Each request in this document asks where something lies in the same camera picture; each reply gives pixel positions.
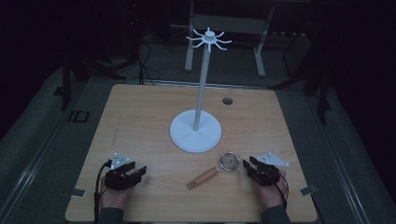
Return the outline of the person's right hand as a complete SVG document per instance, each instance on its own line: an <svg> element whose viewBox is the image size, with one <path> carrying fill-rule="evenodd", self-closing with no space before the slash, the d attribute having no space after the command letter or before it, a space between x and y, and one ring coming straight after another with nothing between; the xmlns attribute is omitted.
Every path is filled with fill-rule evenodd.
<svg viewBox="0 0 396 224"><path fill-rule="evenodd" d="M272 186L255 185L259 194L259 199L262 202L263 208L267 209L277 205L285 205L289 187L286 183L286 173L279 171L280 178L277 183Z"/></svg>

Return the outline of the wooden-handled metal strainer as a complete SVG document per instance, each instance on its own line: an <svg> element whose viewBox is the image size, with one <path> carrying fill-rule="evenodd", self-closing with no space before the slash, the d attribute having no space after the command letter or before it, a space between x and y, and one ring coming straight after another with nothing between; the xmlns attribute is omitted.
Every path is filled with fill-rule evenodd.
<svg viewBox="0 0 396 224"><path fill-rule="evenodd" d="M224 152L219 158L219 164L195 177L187 184L188 189L194 189L221 171L233 172L239 167L239 156L234 152Z"/></svg>

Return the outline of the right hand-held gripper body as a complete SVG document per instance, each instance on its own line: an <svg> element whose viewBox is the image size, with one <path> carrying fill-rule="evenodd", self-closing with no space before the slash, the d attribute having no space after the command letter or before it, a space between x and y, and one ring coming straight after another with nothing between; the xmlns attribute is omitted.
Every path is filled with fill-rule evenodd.
<svg viewBox="0 0 396 224"><path fill-rule="evenodd" d="M260 186L272 186L279 181L280 173L278 166L289 167L290 163L278 157L273 152L255 157L263 163L262 167L251 166L256 170L256 176L251 178Z"/></svg>

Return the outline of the black stand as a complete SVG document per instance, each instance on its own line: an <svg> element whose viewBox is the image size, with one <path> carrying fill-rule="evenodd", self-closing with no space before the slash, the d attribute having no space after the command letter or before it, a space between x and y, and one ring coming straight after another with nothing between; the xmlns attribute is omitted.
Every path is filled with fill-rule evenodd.
<svg viewBox="0 0 396 224"><path fill-rule="evenodd" d="M71 102L71 74L75 75L77 81L87 82L90 77L87 71L88 66L98 70L105 77L124 80L124 77L111 72L109 68L105 68L99 62L84 54L66 53L63 57L62 85L57 87L54 92L55 95L62 97L62 111L65 111Z"/></svg>
<svg viewBox="0 0 396 224"><path fill-rule="evenodd" d="M307 53L298 67L291 73L289 79L270 86L269 90L283 90L286 87L305 79L303 93L305 96L314 96L318 92L318 118L326 125L326 111L331 110L327 101L330 72L332 68L332 56L325 48L326 35L322 32L316 34L311 41Z"/></svg>

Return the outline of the grey metal desk frame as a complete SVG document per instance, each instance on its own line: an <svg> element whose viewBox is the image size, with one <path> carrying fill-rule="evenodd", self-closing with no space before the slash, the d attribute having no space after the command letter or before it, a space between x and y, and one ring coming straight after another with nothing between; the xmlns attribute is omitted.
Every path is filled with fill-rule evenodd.
<svg viewBox="0 0 396 224"><path fill-rule="evenodd" d="M194 0L190 0L189 32L187 35L188 46L185 61L185 71L190 72L193 66L194 44L193 40L201 40L207 29L212 33L232 32L238 34L259 35L260 41L253 48L253 55L259 77L265 77L266 71L263 64L262 49L275 13L275 6L270 6L264 19L240 18L197 14L194 12Z"/></svg>

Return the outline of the person's left hand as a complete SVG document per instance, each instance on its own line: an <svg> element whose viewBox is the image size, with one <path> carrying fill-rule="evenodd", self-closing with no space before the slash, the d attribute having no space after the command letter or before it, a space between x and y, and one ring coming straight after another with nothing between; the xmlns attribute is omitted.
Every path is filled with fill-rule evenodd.
<svg viewBox="0 0 396 224"><path fill-rule="evenodd" d="M105 178L101 178L100 192L99 192L99 208L117 208L123 210L127 204L129 195L134 188L116 191L109 189L105 185Z"/></svg>

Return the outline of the white hook stand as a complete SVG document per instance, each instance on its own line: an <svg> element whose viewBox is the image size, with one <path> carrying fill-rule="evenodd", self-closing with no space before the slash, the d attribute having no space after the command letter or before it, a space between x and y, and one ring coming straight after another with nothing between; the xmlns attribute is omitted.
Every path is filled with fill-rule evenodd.
<svg viewBox="0 0 396 224"><path fill-rule="evenodd" d="M169 133L173 143L180 149L190 153L203 153L214 148L222 135L219 121L209 112L203 110L205 87L212 47L225 50L220 44L229 44L231 40L221 40L223 32L216 34L209 27L203 33L193 29L196 37L189 37L190 41L198 41L194 49L203 47L201 75L197 94L196 107L174 117L170 124Z"/></svg>

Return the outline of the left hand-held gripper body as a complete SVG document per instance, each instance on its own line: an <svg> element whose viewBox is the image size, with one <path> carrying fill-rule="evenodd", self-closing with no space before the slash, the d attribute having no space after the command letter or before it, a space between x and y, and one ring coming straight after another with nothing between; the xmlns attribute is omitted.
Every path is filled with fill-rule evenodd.
<svg viewBox="0 0 396 224"><path fill-rule="evenodd" d="M115 153L113 160L110 163L110 170L106 173L105 185L110 189L116 191L128 189L136 184L132 184L130 181L131 171L125 174L120 172L120 167L126 163L132 162L129 158L122 156L119 153Z"/></svg>

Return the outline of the black floor socket box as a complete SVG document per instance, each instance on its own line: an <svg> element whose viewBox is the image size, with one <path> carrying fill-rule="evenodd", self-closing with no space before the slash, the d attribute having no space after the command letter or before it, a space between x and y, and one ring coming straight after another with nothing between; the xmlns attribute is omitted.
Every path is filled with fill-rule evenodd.
<svg viewBox="0 0 396 224"><path fill-rule="evenodd" d="M68 122L87 122L90 117L89 111L73 110L68 118Z"/></svg>

